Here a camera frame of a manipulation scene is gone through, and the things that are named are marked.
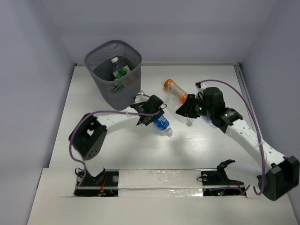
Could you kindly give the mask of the green soda bottle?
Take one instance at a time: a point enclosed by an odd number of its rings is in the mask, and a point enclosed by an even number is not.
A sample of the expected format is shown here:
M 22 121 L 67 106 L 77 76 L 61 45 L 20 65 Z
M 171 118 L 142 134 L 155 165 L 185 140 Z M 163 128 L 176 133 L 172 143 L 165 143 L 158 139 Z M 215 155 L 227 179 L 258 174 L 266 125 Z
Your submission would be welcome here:
M 119 71 L 119 73 L 115 76 L 115 80 L 119 80 L 122 77 L 124 77 L 125 75 L 127 75 L 128 70 L 126 68 L 123 68 Z

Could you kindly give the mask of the long orange capped bottle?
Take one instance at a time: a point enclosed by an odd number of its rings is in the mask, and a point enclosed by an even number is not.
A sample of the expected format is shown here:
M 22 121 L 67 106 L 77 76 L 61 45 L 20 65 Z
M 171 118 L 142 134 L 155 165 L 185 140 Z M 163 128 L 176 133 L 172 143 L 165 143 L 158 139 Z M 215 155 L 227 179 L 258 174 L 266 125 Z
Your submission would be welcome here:
M 176 97 L 181 103 L 184 103 L 188 97 L 188 94 L 172 79 L 168 79 L 164 83 L 164 89 Z

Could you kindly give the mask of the clear bottle blue label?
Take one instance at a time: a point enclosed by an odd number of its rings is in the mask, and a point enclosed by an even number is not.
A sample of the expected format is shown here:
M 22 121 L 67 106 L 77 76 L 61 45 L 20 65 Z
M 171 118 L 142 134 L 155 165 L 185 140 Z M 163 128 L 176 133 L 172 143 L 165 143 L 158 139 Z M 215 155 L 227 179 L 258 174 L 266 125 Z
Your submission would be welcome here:
M 162 135 L 166 135 L 168 137 L 173 135 L 173 130 L 165 116 L 161 115 L 159 118 L 155 119 L 153 123 L 160 130 Z

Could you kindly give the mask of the metal rail right wall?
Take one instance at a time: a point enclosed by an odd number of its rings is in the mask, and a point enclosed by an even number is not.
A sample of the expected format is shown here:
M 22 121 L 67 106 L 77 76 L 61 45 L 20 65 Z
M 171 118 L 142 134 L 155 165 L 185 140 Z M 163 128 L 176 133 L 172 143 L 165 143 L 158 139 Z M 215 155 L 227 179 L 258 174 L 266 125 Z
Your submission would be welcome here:
M 240 66 L 239 63 L 237 63 L 233 67 L 234 67 L 234 70 L 235 70 L 235 73 L 236 73 L 236 76 L 237 76 L 237 79 L 238 79 L 238 82 L 239 82 L 241 94 L 244 97 L 245 101 L 247 102 L 247 104 L 248 104 L 248 106 L 249 106 L 249 108 L 252 112 L 252 115 L 253 115 L 253 116 L 251 116 L 249 110 L 247 110 L 248 115 L 250 117 L 251 126 L 254 129 L 254 131 L 256 131 L 256 128 L 255 128 L 255 124 L 256 124 L 257 128 L 258 128 L 258 131 L 259 131 L 259 133 L 262 137 L 262 133 L 261 133 L 256 115 L 255 115 L 255 111 L 254 111 L 254 108 L 253 108 L 253 105 L 252 105 L 252 102 L 251 102 L 251 98 L 250 98 L 250 95 L 249 95 L 249 92 L 248 92 L 248 89 L 247 89 L 247 86 L 246 86 L 246 83 L 245 83 L 245 79 L 244 79 L 244 76 L 243 76 L 243 73 L 242 73 L 241 66 Z

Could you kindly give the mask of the silver taped front rail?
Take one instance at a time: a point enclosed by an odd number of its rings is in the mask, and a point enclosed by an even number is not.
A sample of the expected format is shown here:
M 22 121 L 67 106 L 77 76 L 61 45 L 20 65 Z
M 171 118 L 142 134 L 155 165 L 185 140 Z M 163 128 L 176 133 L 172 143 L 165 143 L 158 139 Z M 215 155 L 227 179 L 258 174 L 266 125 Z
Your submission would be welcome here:
M 202 197 L 200 170 L 120 170 L 119 197 Z

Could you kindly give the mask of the clear bottle light blue cap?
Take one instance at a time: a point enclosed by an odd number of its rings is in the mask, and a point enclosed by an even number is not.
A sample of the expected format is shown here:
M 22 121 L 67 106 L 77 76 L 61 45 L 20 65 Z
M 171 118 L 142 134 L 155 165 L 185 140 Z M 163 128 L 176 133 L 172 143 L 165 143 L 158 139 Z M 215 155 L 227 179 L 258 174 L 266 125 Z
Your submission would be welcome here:
M 198 98 L 195 94 L 189 94 L 189 117 L 196 119 L 203 117 L 207 122 L 211 122 L 210 115 L 203 99 Z

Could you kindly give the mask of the grey mesh waste bin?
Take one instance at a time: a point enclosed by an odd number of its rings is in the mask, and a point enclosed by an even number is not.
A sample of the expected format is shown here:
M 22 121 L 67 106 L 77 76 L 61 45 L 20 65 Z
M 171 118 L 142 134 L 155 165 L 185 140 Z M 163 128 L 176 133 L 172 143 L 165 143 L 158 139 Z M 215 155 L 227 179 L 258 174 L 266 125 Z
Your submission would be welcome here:
M 104 100 L 115 110 L 133 104 L 141 90 L 141 54 L 121 40 L 108 41 L 91 50 L 84 58 Z

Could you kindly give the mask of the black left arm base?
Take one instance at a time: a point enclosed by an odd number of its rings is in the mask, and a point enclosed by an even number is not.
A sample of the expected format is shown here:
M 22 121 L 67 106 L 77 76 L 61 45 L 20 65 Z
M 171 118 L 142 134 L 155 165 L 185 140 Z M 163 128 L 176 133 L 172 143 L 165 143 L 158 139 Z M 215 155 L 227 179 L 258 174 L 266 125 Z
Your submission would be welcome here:
M 119 170 L 103 169 L 97 176 L 88 171 L 74 195 L 78 197 L 117 197 Z

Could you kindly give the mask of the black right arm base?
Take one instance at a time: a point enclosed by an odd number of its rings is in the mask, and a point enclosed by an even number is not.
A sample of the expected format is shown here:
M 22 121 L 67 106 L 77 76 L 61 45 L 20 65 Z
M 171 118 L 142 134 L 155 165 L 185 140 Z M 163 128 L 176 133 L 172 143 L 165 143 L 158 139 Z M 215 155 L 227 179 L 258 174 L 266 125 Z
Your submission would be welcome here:
M 225 174 L 225 168 L 234 163 L 232 159 L 221 162 L 214 170 L 203 170 L 196 179 L 204 188 L 203 196 L 246 196 L 246 188 L 243 182 L 230 180 Z

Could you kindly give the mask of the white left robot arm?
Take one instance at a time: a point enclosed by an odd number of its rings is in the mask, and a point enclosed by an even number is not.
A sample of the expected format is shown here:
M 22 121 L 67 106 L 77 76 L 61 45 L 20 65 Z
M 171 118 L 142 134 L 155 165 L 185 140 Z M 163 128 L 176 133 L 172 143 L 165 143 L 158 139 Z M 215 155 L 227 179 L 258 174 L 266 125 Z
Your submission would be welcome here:
M 81 186 L 86 176 L 93 185 L 103 182 L 104 174 L 98 169 L 88 172 L 85 162 L 100 152 L 106 136 L 127 127 L 153 123 L 164 114 L 164 104 L 152 95 L 147 101 L 135 102 L 122 111 L 98 110 L 85 114 L 68 138 L 70 157 L 83 165 L 83 175 L 77 175 L 79 181 L 75 188 Z

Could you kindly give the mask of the crushed clear bottle white cap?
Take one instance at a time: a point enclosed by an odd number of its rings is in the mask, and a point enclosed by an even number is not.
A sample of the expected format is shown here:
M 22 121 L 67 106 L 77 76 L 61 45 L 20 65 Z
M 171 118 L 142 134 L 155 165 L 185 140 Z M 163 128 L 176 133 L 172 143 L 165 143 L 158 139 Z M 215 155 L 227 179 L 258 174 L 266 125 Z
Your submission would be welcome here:
M 191 126 L 193 124 L 193 119 L 176 114 L 176 111 L 183 105 L 177 96 L 169 94 L 166 98 L 166 104 L 167 108 L 175 115 L 178 121 L 186 124 L 187 126 Z

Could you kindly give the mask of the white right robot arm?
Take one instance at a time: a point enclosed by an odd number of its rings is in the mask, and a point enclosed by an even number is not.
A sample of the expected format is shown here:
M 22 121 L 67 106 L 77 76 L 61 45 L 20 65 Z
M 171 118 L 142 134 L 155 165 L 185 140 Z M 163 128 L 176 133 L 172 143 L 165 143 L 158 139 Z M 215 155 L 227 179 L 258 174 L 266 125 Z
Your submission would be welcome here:
M 235 109 L 225 106 L 222 91 L 217 87 L 207 87 L 197 82 L 197 94 L 189 94 L 176 114 L 196 119 L 208 117 L 211 123 L 238 143 L 259 168 L 238 164 L 233 159 L 217 166 L 216 179 L 226 184 L 230 180 L 241 181 L 253 186 L 257 195 L 264 195 L 271 201 L 287 194 L 300 181 L 300 162 L 294 157 L 286 157 L 262 139 L 259 129 L 253 130 Z

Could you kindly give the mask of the orange juice bottle brown cap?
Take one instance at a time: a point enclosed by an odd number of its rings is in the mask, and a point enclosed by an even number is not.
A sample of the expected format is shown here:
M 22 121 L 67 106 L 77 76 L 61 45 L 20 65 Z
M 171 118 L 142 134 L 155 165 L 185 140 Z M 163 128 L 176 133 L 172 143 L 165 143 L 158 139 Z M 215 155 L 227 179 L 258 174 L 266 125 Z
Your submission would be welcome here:
M 134 83 L 136 80 L 136 78 L 134 76 L 131 76 L 131 77 L 128 77 L 124 83 L 127 85 L 127 86 L 130 86 L 132 83 Z

